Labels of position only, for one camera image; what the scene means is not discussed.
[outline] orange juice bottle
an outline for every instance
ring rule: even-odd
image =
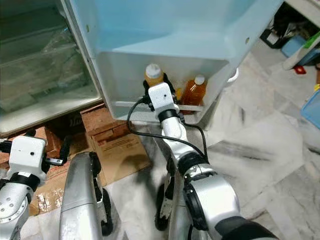
[[[181,104],[198,106],[204,98],[205,94],[205,77],[203,75],[197,75],[194,79],[187,82],[181,98]],[[182,110],[181,112],[184,115],[190,115],[194,113],[194,111],[190,110]]]
[[[164,81],[164,72],[158,64],[151,63],[145,68],[144,79],[152,87]]]

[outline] blue container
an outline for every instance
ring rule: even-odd
[[[291,57],[296,51],[298,51],[304,44],[306,43],[306,40],[301,37],[300,35],[293,36],[281,49],[282,53],[286,57]],[[307,55],[304,56],[304,58],[301,59],[300,62],[297,63],[297,65],[306,65],[308,62],[310,62],[312,59],[316,58],[320,54],[319,49],[312,49]]]
[[[301,115],[320,129],[320,90],[302,107]]]

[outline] green object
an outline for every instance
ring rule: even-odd
[[[320,31],[318,32],[318,33],[316,33],[315,35],[313,35],[312,37],[310,37],[307,41],[306,41],[306,43],[304,44],[304,48],[305,49],[308,49],[308,48],[310,48],[310,46],[314,43],[314,41],[317,39],[317,38],[319,38],[320,37]]]

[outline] bottle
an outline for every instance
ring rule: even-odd
[[[189,80],[181,98],[182,105],[198,106],[206,94],[205,77],[197,75],[193,80]],[[184,115],[193,114],[194,111],[182,110]]]
[[[164,81],[164,72],[158,64],[151,63],[145,68],[144,79],[152,87]]]

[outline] marble floor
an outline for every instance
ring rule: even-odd
[[[244,217],[281,240],[320,240],[320,130],[300,115],[313,94],[316,71],[284,71],[285,59],[278,50],[256,43],[239,67],[238,80],[221,94],[205,132],[208,156],[234,187]],[[188,129],[187,135],[201,147],[198,132]],[[168,232],[154,224],[168,152],[160,141],[142,142],[152,167],[106,187],[116,222],[106,239],[168,238]],[[22,239],[58,239],[59,215],[58,208],[30,217]]]

